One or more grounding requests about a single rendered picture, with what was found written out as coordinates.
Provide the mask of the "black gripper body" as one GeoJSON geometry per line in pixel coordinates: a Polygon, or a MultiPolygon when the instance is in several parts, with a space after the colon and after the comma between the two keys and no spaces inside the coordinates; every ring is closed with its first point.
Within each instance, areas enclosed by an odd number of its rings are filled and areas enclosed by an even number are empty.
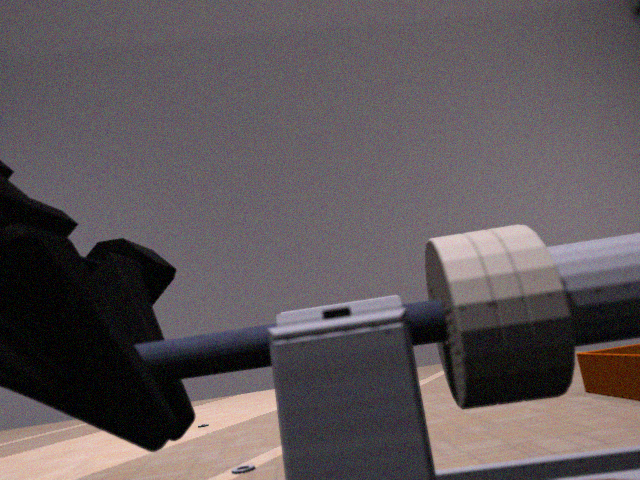
{"type": "MultiPolygon", "coordinates": [[[[13,173],[0,161],[0,230],[25,224],[68,238],[78,223],[62,210],[27,197],[8,181],[13,173]]],[[[155,251],[124,238],[98,242],[86,257],[81,257],[93,274],[110,252],[143,266],[143,281],[152,306],[175,277],[176,268],[155,251]]]]}

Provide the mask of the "orange shallow tray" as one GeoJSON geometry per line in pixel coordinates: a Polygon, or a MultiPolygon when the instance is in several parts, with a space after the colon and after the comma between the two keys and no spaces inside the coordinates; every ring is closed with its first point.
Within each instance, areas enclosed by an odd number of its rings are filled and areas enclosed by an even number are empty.
{"type": "Polygon", "coordinates": [[[640,401],[640,344],[576,356],[586,392],[640,401]]]}

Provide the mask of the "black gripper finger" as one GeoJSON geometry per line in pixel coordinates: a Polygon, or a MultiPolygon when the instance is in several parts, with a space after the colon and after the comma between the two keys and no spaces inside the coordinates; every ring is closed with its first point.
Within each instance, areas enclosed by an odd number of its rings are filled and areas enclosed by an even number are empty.
{"type": "MultiPolygon", "coordinates": [[[[133,344],[165,340],[143,277],[134,259],[110,252],[92,274],[133,344]]],[[[196,418],[181,379],[157,383],[174,413],[178,427],[171,441],[184,436],[196,418]]]]}
{"type": "Polygon", "coordinates": [[[0,230],[0,386],[148,451],[178,421],[73,242],[0,230]]]}

